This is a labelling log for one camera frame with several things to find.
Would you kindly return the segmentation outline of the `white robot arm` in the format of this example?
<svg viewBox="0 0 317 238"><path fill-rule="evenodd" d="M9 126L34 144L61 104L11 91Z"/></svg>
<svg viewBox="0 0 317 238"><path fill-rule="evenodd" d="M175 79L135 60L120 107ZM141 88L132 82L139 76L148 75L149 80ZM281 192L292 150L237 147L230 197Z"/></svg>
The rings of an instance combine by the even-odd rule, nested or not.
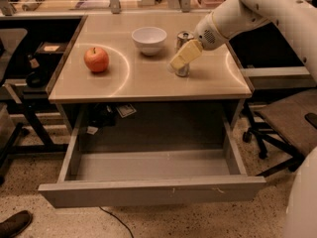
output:
<svg viewBox="0 0 317 238"><path fill-rule="evenodd" d="M169 62L178 71L235 36L273 23L317 80L317 8L305 0L226 0L196 25L194 39Z"/></svg>

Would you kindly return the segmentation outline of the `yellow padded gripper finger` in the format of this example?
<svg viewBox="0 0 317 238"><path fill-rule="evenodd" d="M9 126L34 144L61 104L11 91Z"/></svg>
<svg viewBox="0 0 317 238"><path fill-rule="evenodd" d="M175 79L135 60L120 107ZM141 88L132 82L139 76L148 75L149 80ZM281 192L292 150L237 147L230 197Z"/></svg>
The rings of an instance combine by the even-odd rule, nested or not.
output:
<svg viewBox="0 0 317 238"><path fill-rule="evenodd" d="M184 45L184 54L183 57L185 59L186 63L191 63L192 61L196 60L199 58L202 54L203 47L201 43L197 40L191 40L188 43ZM177 52L169 62L169 66L173 70L177 70L178 68L178 63L177 63Z"/></svg>

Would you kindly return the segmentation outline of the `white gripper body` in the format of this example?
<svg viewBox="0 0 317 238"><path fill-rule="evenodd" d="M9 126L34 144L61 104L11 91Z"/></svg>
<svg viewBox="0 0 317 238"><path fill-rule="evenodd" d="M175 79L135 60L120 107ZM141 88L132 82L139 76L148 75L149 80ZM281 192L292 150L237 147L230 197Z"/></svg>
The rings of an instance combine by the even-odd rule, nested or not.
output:
<svg viewBox="0 0 317 238"><path fill-rule="evenodd" d="M194 38L205 51L213 51L224 45L228 39L218 30L214 21L214 13L206 15L195 27Z"/></svg>

